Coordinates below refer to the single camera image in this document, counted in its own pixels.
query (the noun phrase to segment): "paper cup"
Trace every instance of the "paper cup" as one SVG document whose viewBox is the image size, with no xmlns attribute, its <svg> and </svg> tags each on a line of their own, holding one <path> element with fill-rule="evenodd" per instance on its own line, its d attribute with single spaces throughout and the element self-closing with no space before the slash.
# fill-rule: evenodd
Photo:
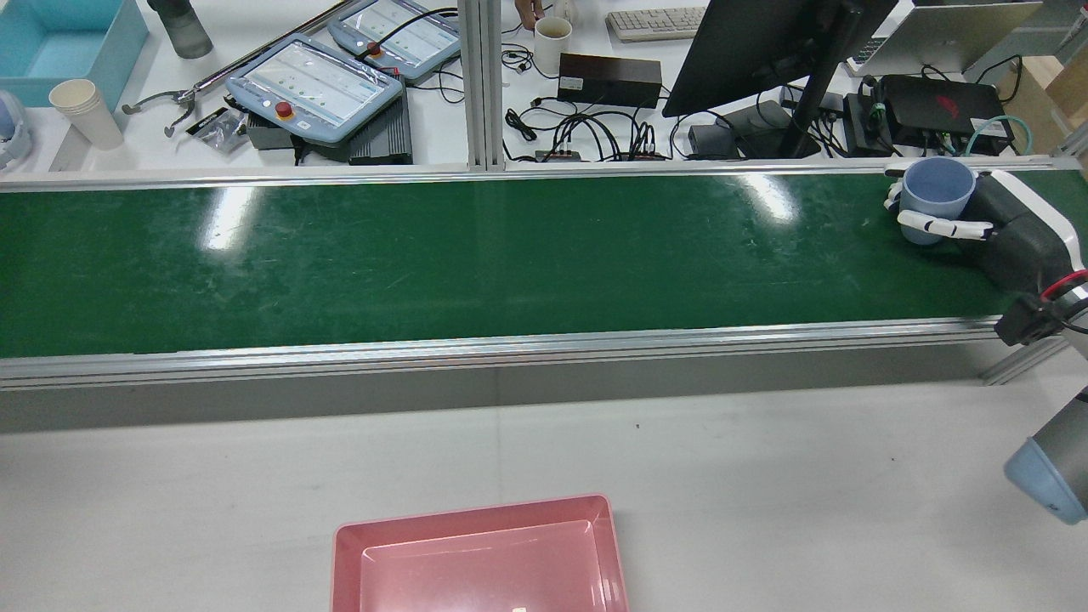
<svg viewBox="0 0 1088 612">
<path fill-rule="evenodd" d="M 536 22 L 533 34 L 533 63 L 544 74 L 559 74 L 559 54 L 570 45 L 570 22 L 562 17 L 544 17 Z"/>
<path fill-rule="evenodd" d="M 49 93 L 49 102 L 99 149 L 115 149 L 124 138 L 106 108 L 102 93 L 86 78 L 65 81 Z"/>
</svg>

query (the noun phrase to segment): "blue mug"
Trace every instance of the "blue mug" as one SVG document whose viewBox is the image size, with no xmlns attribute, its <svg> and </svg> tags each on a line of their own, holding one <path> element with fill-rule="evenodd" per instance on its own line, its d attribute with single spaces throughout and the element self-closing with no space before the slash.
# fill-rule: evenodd
<svg viewBox="0 0 1088 612">
<path fill-rule="evenodd" d="M 975 193 L 975 172 L 950 157 L 929 157 L 906 169 L 900 192 L 901 210 L 916 210 L 939 219 L 955 220 Z M 902 228 L 914 244 L 937 244 L 941 236 Z"/>
</svg>

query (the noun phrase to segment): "white keyboard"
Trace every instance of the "white keyboard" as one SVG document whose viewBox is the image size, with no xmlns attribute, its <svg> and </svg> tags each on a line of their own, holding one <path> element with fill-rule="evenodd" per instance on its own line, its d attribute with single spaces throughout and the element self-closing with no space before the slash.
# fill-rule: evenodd
<svg viewBox="0 0 1088 612">
<path fill-rule="evenodd" d="M 623 42 L 694 38 L 706 7 L 614 11 L 605 23 Z"/>
</svg>

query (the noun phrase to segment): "pink tray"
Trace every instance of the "pink tray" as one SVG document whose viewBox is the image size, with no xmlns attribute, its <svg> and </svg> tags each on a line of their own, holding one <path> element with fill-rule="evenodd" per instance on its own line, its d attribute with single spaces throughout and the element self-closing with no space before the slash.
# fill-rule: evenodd
<svg viewBox="0 0 1088 612">
<path fill-rule="evenodd" d="M 628 612 L 608 500 L 344 525 L 332 612 Z"/>
</svg>

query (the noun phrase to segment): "plastic tray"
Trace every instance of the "plastic tray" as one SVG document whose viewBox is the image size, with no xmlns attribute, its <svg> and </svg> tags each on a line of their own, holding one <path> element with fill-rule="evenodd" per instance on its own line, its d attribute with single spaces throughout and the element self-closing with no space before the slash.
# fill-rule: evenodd
<svg viewBox="0 0 1088 612">
<path fill-rule="evenodd" d="M 58 83 L 89 78 L 113 110 L 146 38 L 134 0 L 9 0 L 0 11 L 0 89 L 48 107 Z"/>
<path fill-rule="evenodd" d="M 344 525 L 332 612 L 628 612 L 603 495 Z"/>
</svg>

